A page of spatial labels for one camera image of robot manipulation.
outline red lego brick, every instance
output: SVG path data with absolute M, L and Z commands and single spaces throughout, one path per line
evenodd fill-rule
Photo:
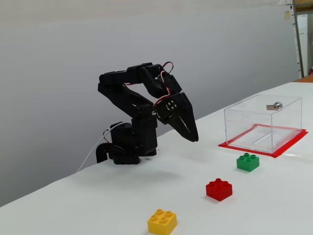
M 232 185 L 227 181 L 216 179 L 206 185 L 206 195 L 215 200 L 222 201 L 233 194 Z

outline white cable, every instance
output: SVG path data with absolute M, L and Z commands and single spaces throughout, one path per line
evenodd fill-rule
M 85 158 L 85 160 L 83 161 L 82 165 L 80 166 L 80 168 L 78 169 L 78 171 L 81 170 L 81 168 L 83 167 L 83 165 L 85 164 L 86 160 L 88 159 L 89 155 L 93 152 L 93 150 L 95 149 L 95 147 L 100 143 L 100 141 L 108 134 L 110 133 L 111 130 L 113 130 L 115 127 L 121 125 L 121 124 L 124 124 L 124 123 L 131 123 L 130 121 L 125 121 L 125 122 L 121 122 L 117 125 L 115 125 L 114 127 L 112 127 L 111 129 L 109 129 L 102 137 L 101 139 L 96 143 L 96 145 L 92 148 L 92 150 L 89 152 L 89 154 L 87 155 L 87 157 Z

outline green lego brick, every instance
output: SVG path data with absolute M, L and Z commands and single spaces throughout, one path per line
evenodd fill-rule
M 249 155 L 245 153 L 237 159 L 237 168 L 246 171 L 253 171 L 260 166 L 260 159 L 255 155 Z

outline lego brick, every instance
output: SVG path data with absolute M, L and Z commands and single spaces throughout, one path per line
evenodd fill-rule
M 227 181 L 216 179 L 206 185 L 206 195 L 215 200 L 222 201 L 233 194 L 232 185 Z
M 237 168 L 246 171 L 253 171 L 260 166 L 260 159 L 255 155 L 249 155 L 245 153 L 237 159 Z
M 148 220 L 148 231 L 157 235 L 169 235 L 176 225 L 175 213 L 158 209 Z

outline red base plate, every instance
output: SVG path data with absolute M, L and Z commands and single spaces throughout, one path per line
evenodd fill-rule
M 265 125 L 254 124 L 253 127 L 250 128 L 249 130 L 247 130 L 247 131 L 243 132 L 242 134 L 240 134 L 239 136 L 236 136 L 235 138 L 231 139 L 230 141 L 228 141 L 228 143 L 224 142 L 224 143 L 219 144 L 219 146 L 220 147 L 224 147 L 224 148 L 231 148 L 231 149 L 241 150 L 241 151 L 249 152 L 249 153 L 268 155 L 268 156 L 272 156 L 274 158 L 277 158 L 278 156 L 282 155 L 286 150 L 288 150 L 291 146 L 293 146 L 295 143 L 297 143 L 299 140 L 301 140 L 308 133 L 306 129 L 302 129 L 301 133 L 296 135 L 294 138 L 292 138 L 290 141 L 285 143 L 283 146 L 281 146 L 279 149 L 277 149 L 273 153 L 265 153 L 265 152 L 261 152 L 261 151 L 255 151 L 255 150 L 252 150 L 252 149 L 239 148 L 239 147 L 234 147 L 234 146 L 230 146 L 229 145 L 230 143 L 232 143 L 235 140 L 239 139 L 241 136 L 243 136 L 246 133 L 250 132 L 251 130 L 253 130 L 257 126 L 265 126 Z

